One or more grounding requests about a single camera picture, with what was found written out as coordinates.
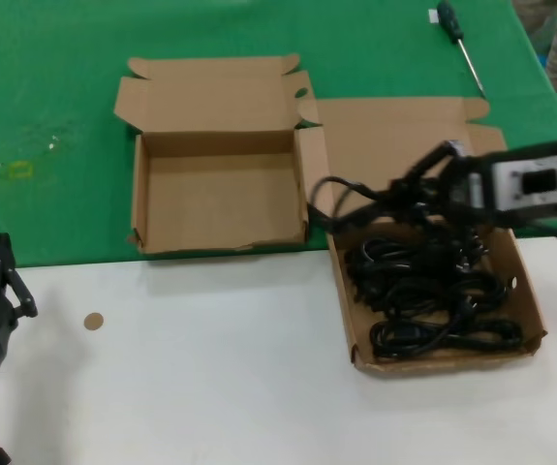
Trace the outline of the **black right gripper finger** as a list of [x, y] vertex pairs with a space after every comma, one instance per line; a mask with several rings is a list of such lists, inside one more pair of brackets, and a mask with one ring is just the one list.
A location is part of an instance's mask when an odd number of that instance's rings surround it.
[[343, 216], [346, 223], [374, 223], [382, 218], [394, 222], [410, 222], [427, 219], [433, 211], [426, 202], [401, 201], [396, 198], [378, 198]]
[[415, 191], [420, 188], [424, 176], [446, 159], [460, 156], [460, 143], [456, 140], [445, 140], [434, 147], [422, 159], [408, 169], [405, 175], [390, 183], [390, 190], [396, 192]]

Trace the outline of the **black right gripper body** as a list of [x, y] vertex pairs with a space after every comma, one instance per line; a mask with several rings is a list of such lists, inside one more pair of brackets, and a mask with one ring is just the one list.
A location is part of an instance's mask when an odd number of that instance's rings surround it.
[[430, 202], [433, 213], [458, 213], [481, 209], [480, 158], [457, 154], [442, 155], [434, 163], [441, 165], [435, 176]]

